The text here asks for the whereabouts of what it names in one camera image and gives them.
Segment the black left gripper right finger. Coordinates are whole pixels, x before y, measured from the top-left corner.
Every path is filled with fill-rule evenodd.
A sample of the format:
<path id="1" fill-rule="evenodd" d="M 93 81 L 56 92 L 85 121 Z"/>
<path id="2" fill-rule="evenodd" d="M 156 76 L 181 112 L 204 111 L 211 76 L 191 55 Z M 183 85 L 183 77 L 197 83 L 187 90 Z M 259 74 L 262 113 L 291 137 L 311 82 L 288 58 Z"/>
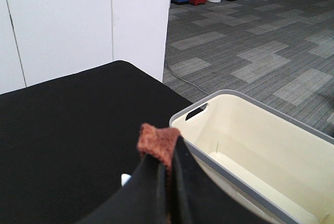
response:
<path id="1" fill-rule="evenodd" d="M 172 159 L 171 223 L 268 223 L 226 192 L 200 167 L 179 136 Z"/>

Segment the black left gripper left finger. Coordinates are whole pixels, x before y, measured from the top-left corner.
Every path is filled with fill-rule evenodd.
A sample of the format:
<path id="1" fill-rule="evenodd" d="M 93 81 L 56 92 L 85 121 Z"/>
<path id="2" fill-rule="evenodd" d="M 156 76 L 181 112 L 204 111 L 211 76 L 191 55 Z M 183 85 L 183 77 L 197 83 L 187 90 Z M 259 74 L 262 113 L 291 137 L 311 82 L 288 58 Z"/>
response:
<path id="1" fill-rule="evenodd" d="M 167 223 L 165 166 L 145 155 L 127 183 L 78 223 Z"/>

